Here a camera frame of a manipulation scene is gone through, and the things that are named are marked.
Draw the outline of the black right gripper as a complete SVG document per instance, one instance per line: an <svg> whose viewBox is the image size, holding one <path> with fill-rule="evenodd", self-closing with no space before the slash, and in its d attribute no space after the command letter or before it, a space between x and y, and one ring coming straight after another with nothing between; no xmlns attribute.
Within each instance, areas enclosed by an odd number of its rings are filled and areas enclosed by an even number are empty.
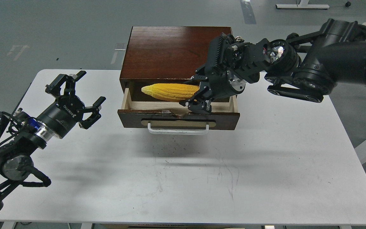
<svg viewBox="0 0 366 229"><path fill-rule="evenodd" d="M211 114L211 97L230 97L242 93L246 84L254 84L260 79L261 49L232 34L221 33L209 44L207 61L195 70L190 84L204 82L180 105L196 114Z"/></svg>

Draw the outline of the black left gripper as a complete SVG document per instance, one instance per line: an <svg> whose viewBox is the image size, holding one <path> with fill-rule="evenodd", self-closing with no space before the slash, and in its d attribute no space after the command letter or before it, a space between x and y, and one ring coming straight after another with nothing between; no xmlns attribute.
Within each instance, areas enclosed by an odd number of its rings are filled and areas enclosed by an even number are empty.
<svg viewBox="0 0 366 229"><path fill-rule="evenodd" d="M89 129L101 118L100 109L106 97L99 97L92 106L85 107L75 94L75 84L86 74L86 71L79 71L77 74L59 74L51 84L45 86L45 92L57 98L37 119L51 129L59 139L64 138L77 122L80 128ZM84 113L91 115L82 120Z"/></svg>

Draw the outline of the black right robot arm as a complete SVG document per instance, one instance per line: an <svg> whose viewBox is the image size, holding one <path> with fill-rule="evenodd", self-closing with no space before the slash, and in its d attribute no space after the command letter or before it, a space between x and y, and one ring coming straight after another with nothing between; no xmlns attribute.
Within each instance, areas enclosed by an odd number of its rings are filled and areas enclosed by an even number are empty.
<svg viewBox="0 0 366 229"><path fill-rule="evenodd" d="M317 32L255 44L221 33L210 42L205 64L186 81L199 90L179 103L209 114L212 101L242 93L262 71L270 93L315 103L339 82L366 86L366 26L328 19Z"/></svg>

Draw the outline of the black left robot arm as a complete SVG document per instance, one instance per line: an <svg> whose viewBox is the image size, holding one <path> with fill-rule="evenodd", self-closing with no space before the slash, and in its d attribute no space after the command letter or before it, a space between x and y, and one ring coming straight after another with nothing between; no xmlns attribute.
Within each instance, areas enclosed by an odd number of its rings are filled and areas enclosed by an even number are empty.
<svg viewBox="0 0 366 229"><path fill-rule="evenodd" d="M64 138L78 123L89 129L101 118L105 97L87 107L76 96L75 86L86 71L59 74L46 85L45 92L55 101L39 116L33 117L19 108L14 113L0 111L0 210L5 199L18 186L48 187L51 180L34 166L31 155L44 149L52 138Z"/></svg>

